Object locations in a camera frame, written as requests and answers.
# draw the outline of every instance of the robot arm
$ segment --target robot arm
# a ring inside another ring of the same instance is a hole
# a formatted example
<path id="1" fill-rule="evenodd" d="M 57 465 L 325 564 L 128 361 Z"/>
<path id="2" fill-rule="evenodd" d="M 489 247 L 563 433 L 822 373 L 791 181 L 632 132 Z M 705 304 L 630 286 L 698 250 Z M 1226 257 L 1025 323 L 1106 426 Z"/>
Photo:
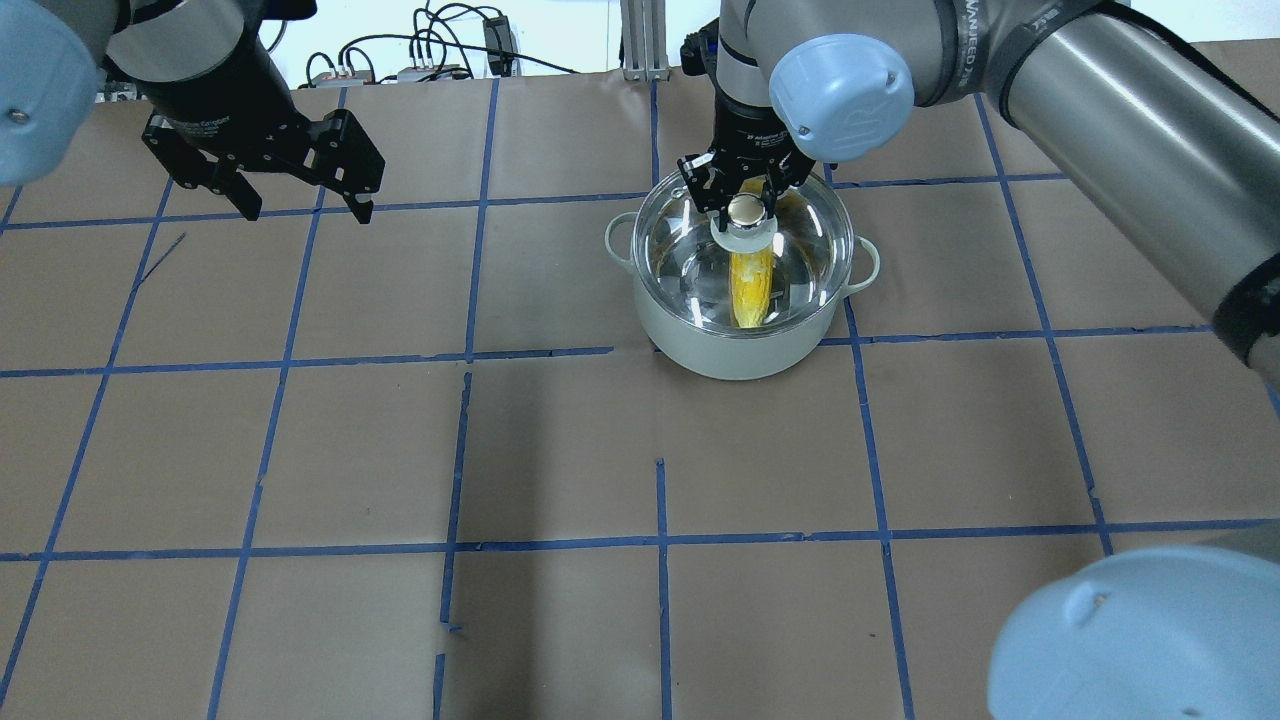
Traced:
<path id="1" fill-rule="evenodd" d="M 257 38 L 265 15 L 314 13 L 297 0 L 8 0 L 0 26 L 27 46 L 0 60 L 14 63 L 0 72 L 0 96 L 13 99 L 0 183 L 56 167 L 105 56 L 155 105 L 142 140 L 182 187 L 205 186 L 253 220 L 262 199 L 241 172 L 289 173 L 338 192 L 367 223 L 383 156 L 348 110 L 319 122 L 298 113 Z"/>
<path id="2" fill-rule="evenodd" d="M 984 90 L 1280 387 L 1280 122 L 1143 15 L 1100 0 L 724 0 L 717 41 L 716 138 L 680 168 L 722 231 L 744 174 L 765 174 L 772 208 L 814 160 L 886 143 L 913 105 Z"/>

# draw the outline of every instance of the glass lid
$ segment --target glass lid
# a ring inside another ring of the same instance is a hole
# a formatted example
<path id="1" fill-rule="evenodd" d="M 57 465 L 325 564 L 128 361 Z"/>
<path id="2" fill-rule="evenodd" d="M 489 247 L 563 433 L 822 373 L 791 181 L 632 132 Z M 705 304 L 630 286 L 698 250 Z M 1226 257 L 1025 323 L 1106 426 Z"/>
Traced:
<path id="1" fill-rule="evenodd" d="M 756 192 L 760 181 L 744 184 Z M 773 334 L 842 297 L 852 269 L 852 227 L 817 176 L 777 201 L 777 231 L 756 252 L 730 252 L 713 237 L 680 173 L 645 199 L 632 246 L 640 277 L 668 313 L 728 337 Z"/>

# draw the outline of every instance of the pot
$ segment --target pot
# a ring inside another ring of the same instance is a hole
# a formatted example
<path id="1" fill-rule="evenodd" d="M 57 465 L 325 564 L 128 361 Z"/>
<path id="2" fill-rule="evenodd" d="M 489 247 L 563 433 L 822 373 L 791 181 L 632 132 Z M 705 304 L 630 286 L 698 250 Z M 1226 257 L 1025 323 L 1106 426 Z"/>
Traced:
<path id="1" fill-rule="evenodd" d="M 623 213 L 604 231 L 604 247 L 632 278 L 636 311 L 649 338 L 685 368 L 723 380 L 781 373 L 822 341 L 841 302 L 879 277 L 876 246 L 854 234 L 849 211 L 817 176 L 777 201 L 777 232 L 768 307 L 756 327 L 733 316 L 731 254 L 698 211 L 680 173 L 645 197 L 639 213 Z M 617 228 L 635 223 L 631 254 L 612 247 Z M 872 260 L 867 279 L 851 283 L 854 255 Z"/>

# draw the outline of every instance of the yellow object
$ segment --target yellow object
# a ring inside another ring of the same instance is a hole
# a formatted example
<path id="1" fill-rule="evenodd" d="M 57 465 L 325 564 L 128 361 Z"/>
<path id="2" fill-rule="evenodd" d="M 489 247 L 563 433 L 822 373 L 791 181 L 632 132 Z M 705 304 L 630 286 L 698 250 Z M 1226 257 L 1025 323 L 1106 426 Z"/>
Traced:
<path id="1" fill-rule="evenodd" d="M 773 288 L 773 247 L 759 252 L 731 252 L 728 264 L 733 320 L 740 328 L 763 325 Z"/>

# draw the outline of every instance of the white wall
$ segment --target white wall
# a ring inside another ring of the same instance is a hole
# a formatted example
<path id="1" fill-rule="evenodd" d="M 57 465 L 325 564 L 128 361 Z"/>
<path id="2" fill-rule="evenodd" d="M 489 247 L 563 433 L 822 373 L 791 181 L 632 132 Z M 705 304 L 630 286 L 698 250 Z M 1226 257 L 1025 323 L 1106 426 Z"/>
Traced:
<path id="1" fill-rule="evenodd" d="M 433 0 L 442 6 L 447 0 Z M 618 0 L 486 0 L 511 18 L 517 49 L 584 72 L 617 67 L 622 38 Z M 417 0 L 319 0 L 320 12 L 310 20 L 292 23 L 273 54 L 285 81 L 297 87 L 306 82 L 303 65 L 317 50 L 337 54 L 355 37 L 378 32 L 412 33 L 411 17 Z M 1142 10 L 1190 41 L 1280 37 L 1280 0 L 1133 0 Z M 678 63 L 680 44 L 719 10 L 719 0 L 667 0 L 667 49 Z M 463 44 L 484 45 L 475 15 L 453 23 Z M 270 42 L 279 23 L 264 23 L 262 37 Z M 365 42 L 379 76 L 393 74 L 408 64 L 407 44 L 396 40 Z M 472 53 L 479 74 L 486 69 L 483 53 Z M 323 63 L 317 61 L 316 68 Z M 524 63 L 524 74 L 553 73 Z"/>

